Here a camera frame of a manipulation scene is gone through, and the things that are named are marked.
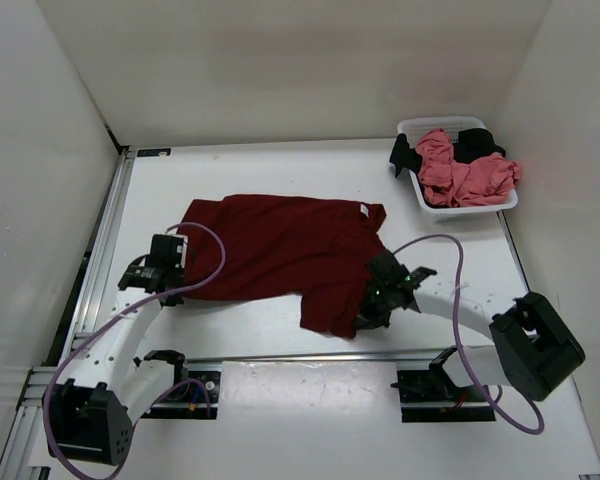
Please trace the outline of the dark red t shirt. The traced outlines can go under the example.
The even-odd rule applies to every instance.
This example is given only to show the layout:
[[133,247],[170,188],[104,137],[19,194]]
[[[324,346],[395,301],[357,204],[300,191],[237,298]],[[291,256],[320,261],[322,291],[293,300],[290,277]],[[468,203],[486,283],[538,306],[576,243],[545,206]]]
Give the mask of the dark red t shirt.
[[191,257],[184,282],[205,301],[301,298],[300,325],[352,339],[371,278],[367,264],[384,252],[381,204],[274,195],[194,200],[177,232]]

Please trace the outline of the pink t shirt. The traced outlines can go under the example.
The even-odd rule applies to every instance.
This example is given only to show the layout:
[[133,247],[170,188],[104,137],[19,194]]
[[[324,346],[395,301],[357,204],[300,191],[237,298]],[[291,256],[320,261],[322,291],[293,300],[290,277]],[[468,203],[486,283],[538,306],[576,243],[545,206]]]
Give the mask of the pink t shirt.
[[425,201],[433,207],[449,208],[505,203],[521,178],[519,164],[499,153],[459,163],[452,145],[456,140],[438,128],[416,145],[415,151],[422,156],[418,181]]

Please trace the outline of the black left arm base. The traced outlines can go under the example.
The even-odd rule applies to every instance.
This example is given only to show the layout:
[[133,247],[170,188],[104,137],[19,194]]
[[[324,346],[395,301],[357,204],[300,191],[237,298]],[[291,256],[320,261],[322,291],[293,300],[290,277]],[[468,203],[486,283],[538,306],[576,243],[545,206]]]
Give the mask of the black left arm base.
[[161,362],[174,369],[170,393],[163,393],[142,416],[143,419],[215,420],[221,392],[220,363],[189,361],[174,350],[152,350],[142,359],[136,357],[137,367],[148,362]]

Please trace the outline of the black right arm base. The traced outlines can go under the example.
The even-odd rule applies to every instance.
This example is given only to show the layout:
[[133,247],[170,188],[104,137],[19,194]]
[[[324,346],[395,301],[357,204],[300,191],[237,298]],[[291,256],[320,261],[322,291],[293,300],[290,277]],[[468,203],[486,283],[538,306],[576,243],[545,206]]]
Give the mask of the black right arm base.
[[399,367],[391,384],[398,391],[403,423],[493,422],[495,413],[472,384],[456,386],[443,372],[443,361],[456,352],[444,350],[426,369]]

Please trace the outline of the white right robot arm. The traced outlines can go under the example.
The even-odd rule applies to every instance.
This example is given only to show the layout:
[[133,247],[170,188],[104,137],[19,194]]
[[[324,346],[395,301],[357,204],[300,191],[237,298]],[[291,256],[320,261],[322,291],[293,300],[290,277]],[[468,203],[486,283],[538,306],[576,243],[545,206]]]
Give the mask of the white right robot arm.
[[447,348],[429,365],[429,387],[450,400],[480,380],[545,400],[585,361],[585,352],[549,300],[536,292],[518,298],[458,287],[435,270],[413,271],[386,251],[367,265],[371,278],[354,322],[357,330],[386,327],[394,310],[450,320],[489,339],[486,346]]

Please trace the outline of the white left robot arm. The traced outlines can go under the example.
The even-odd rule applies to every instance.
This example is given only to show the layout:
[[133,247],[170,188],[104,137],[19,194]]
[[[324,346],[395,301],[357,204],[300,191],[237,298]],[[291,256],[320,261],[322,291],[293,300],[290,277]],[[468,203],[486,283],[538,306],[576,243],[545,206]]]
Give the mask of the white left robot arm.
[[118,283],[113,326],[69,364],[53,386],[45,420],[49,452],[56,458],[120,466],[137,421],[160,397],[186,395],[190,377],[175,350],[137,350],[165,307],[182,303],[187,238],[156,234],[144,262],[129,265]]

